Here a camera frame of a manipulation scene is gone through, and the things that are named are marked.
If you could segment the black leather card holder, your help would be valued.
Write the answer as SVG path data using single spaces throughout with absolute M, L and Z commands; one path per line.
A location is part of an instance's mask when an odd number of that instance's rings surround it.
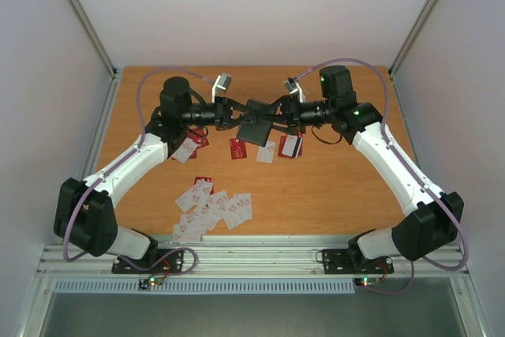
M 238 127 L 236 138 L 256 146 L 265 147 L 269 138 L 273 122 L 264 118 L 275 115 L 275 107 L 269 103 L 249 99 L 246 106 L 257 112 L 248 121 L 241 122 Z

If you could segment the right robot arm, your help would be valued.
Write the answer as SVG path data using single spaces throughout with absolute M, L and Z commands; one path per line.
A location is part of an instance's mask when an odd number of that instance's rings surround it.
M 320 101 L 305 102 L 298 78 L 290 78 L 286 84 L 293 92 L 261 107 L 256 115 L 292 135 L 309 126 L 331 125 L 372 164 L 394 194 L 403 220 L 394 227 L 352 238 L 347 248 L 350 266 L 365 271 L 383 256 L 401 256 L 410 262 L 426 260 L 433 251 L 459 239 L 464 250 L 453 269 L 460 269 L 469 255 L 460 223 L 463 199 L 456 192 L 442 190 L 405 153 L 387 125 L 386 111 L 358 102 L 350 71 L 341 61 L 319 65 L 316 70 L 323 96 Z

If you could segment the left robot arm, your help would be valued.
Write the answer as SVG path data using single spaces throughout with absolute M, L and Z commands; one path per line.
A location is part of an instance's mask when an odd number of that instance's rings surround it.
M 103 169 L 82 180 L 66 180 L 58 195 L 54 233 L 62 238 L 63 258 L 73 262 L 89 254 L 126 256 L 141 272 L 154 270 L 159 253 L 149 236 L 118 225 L 115 208 L 151 169 L 181 147 L 192 126 L 232 129 L 232 111 L 241 104 L 224 97 L 231 76 L 222 73 L 212 82 L 211 100 L 190 87 L 184 77 L 166 80 L 159 105 L 133 144 Z

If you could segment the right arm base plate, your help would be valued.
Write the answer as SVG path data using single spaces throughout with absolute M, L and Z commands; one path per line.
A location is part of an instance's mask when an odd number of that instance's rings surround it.
M 368 260 L 351 256 L 347 249 L 321 249 L 316 254 L 316 260 L 323 265 L 324 273 L 327 275 L 389 275 L 395 272 L 392 260 L 388 256 Z

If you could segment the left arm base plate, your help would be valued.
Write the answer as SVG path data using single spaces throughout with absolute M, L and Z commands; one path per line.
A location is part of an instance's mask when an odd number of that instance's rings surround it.
M 180 249 L 154 249 L 139 259 L 119 256 L 112 264 L 111 273 L 116 275 L 129 274 L 164 274 L 180 273 L 185 261 L 185 253 Z

